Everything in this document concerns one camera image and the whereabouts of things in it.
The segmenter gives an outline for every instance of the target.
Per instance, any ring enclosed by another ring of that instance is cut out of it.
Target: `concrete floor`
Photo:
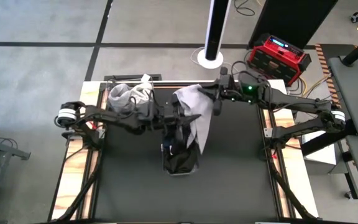
[[[0,41],[94,42],[106,2],[0,0]],[[224,43],[248,42],[262,7],[255,0],[247,6],[256,16],[244,17],[231,7]],[[114,0],[103,42],[202,43],[208,8],[209,0]],[[358,1],[339,1],[310,44],[358,44],[357,25],[348,18],[357,10]],[[140,73],[160,73],[164,80],[215,79],[218,70],[190,61],[193,51],[101,49],[92,80]],[[242,60],[245,52],[222,49],[228,63]],[[29,161],[11,162],[0,191],[0,220],[47,219],[65,150],[62,130],[52,119],[61,103],[78,99],[91,53],[92,48],[0,47],[0,137],[14,138],[32,152]],[[308,53],[313,63],[302,77],[311,86],[323,74],[316,52]],[[327,86],[321,85],[311,97],[328,95]],[[306,119],[310,117],[299,116],[297,121]],[[310,180],[321,217],[358,222],[358,201],[341,197],[348,191],[344,176]]]

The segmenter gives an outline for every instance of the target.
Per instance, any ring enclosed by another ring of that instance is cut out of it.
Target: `white cloth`
[[[136,108],[140,113],[144,112],[147,114],[148,111],[143,105],[149,103],[150,100],[152,100],[149,98],[149,96],[151,96],[150,94],[153,90],[153,86],[149,83],[149,80],[146,79],[146,76],[149,77],[145,74],[145,79],[142,79],[142,83],[136,85],[134,88],[130,88],[125,83],[116,85],[110,91],[108,96],[110,107],[117,113],[128,112],[133,110],[133,98],[135,98]]]
[[[200,114],[201,116],[190,123],[191,134],[187,147],[196,140],[200,153],[203,153],[208,138],[209,124],[212,117],[213,102],[198,91],[201,85],[191,85],[174,92],[178,96],[180,105],[185,110],[185,116]]]

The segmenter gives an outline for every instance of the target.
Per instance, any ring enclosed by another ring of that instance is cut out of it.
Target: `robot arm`
[[[296,124],[289,128],[276,127],[265,129],[265,137],[271,138],[273,143],[285,143],[290,138],[323,130],[327,133],[337,133],[344,129],[345,122],[332,111],[332,104],[328,100],[308,99],[290,96],[280,90],[271,88],[268,81],[262,76],[255,76],[247,71],[239,74],[238,82],[232,75],[227,74],[227,68],[221,69],[221,77],[199,89],[200,92],[214,101],[214,115],[222,110],[222,100],[243,101],[257,104],[260,108],[270,111],[289,109],[305,113],[317,114],[315,119]]]
[[[85,113],[80,113],[81,108],[85,109]],[[80,101],[67,102],[61,105],[59,114],[55,117],[55,125],[60,128],[71,128],[83,138],[84,144],[100,148],[99,132],[88,127],[89,121],[113,124],[132,134],[142,134],[146,129],[163,129],[165,136],[174,136],[177,142],[182,142],[184,137],[181,127],[201,116],[200,114],[185,116],[175,94],[172,95],[170,104],[165,106],[159,106],[151,101],[148,105],[148,113],[148,116],[142,116],[135,110],[129,114],[120,114],[93,105],[85,105]]]

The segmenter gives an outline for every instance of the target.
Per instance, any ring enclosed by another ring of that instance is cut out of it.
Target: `red power station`
[[[264,34],[256,42],[248,59],[248,65],[268,78],[292,83],[310,64],[310,55],[279,38]]]

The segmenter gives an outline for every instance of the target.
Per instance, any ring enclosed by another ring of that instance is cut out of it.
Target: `cable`
[[[0,138],[0,144],[4,144],[5,141],[11,143],[11,147],[17,149],[18,148],[18,145],[17,145],[17,142],[14,140],[14,139],[11,139],[11,138]]]
[[[234,68],[234,66],[237,65],[238,63],[241,63],[241,64],[245,65],[245,66],[246,66],[246,69],[239,72],[236,68]],[[241,73],[241,72],[245,72],[245,71],[247,70],[247,64],[246,64],[245,62],[243,62],[243,61],[236,61],[236,62],[234,62],[234,63],[231,65],[230,72],[231,72],[232,75],[235,74],[235,73],[233,73],[233,70],[234,70],[234,69],[236,69],[236,71],[237,71],[236,74]]]
[[[64,162],[66,162],[69,158],[73,157],[75,154],[79,153],[81,150],[83,150],[85,147],[82,147],[81,149],[75,151],[73,154],[69,155],[68,157],[66,157],[66,159],[64,160]]]
[[[291,147],[291,148],[293,148],[293,149],[300,149],[300,150],[302,150],[302,149],[301,149],[301,148],[299,148],[299,147],[290,146],[290,145],[288,145],[288,144],[286,144],[286,145],[285,145],[285,147]]]
[[[247,56],[249,55],[249,53],[251,53],[252,51],[251,50],[249,50],[247,53],[246,53],[246,55],[244,56],[244,62],[245,63],[247,63]]]
[[[305,89],[302,91],[302,95],[305,94],[306,90],[308,89],[308,85],[306,83],[306,81],[302,78],[302,77],[299,77],[299,79],[301,80],[301,82],[304,84],[305,86]]]
[[[241,3],[240,5],[236,5],[236,2],[238,2],[238,0],[234,0],[234,7],[236,8],[236,11],[239,13],[239,14],[241,14],[241,15],[243,15],[243,16],[254,16],[255,15],[255,11],[254,10],[252,10],[252,9],[250,9],[250,8],[248,8],[248,7],[245,7],[245,6],[243,6],[245,3],[247,3],[249,0],[245,0],[243,3]],[[240,10],[242,10],[242,9],[245,9],[245,11],[249,11],[249,12],[251,12],[251,14],[244,14],[243,12],[241,12]]]
[[[326,98],[329,98],[330,96],[333,96],[333,94],[327,96],[327,97],[324,97],[323,99],[320,99],[320,100],[325,100]]]
[[[306,91],[304,94],[302,94],[302,97],[309,97],[310,93],[315,89],[317,88],[317,86],[319,86],[320,84],[324,83],[325,81],[327,81],[327,79],[331,78],[331,76],[326,76],[326,77],[323,77],[322,79],[318,80],[314,85],[312,85],[310,87],[310,89],[308,91]]]
[[[237,96],[240,96],[242,98],[241,93],[237,92],[236,90],[226,90],[228,93],[235,93]]]
[[[91,124],[93,130],[95,130],[97,128],[96,125],[94,125],[94,123],[92,121],[89,121],[89,124]]]
[[[257,2],[260,6],[263,6],[263,5],[259,2],[259,0],[256,0],[256,2]]]
[[[193,53],[191,53],[191,55],[190,55],[190,60],[191,60],[192,62],[196,63],[197,65],[200,65],[200,63],[198,63],[198,62],[196,62],[195,60],[193,60],[193,55],[194,55],[194,53],[196,53],[197,50],[200,50],[200,49],[204,49],[204,47],[199,47],[199,48],[197,48],[197,49],[194,50]]]
[[[261,161],[266,161],[267,160],[265,151],[266,151],[266,149],[269,149],[269,148],[270,148],[270,146],[267,145],[267,146],[263,147],[262,149],[259,149],[259,151],[258,151],[259,160],[261,160]]]
[[[298,86],[294,89],[294,90],[288,90],[290,93],[291,93],[291,91],[292,92],[295,92],[295,91],[298,91],[299,90],[299,87],[301,87],[302,86],[302,81],[300,80],[300,79],[297,79],[297,82],[296,82],[297,84],[298,84]]]

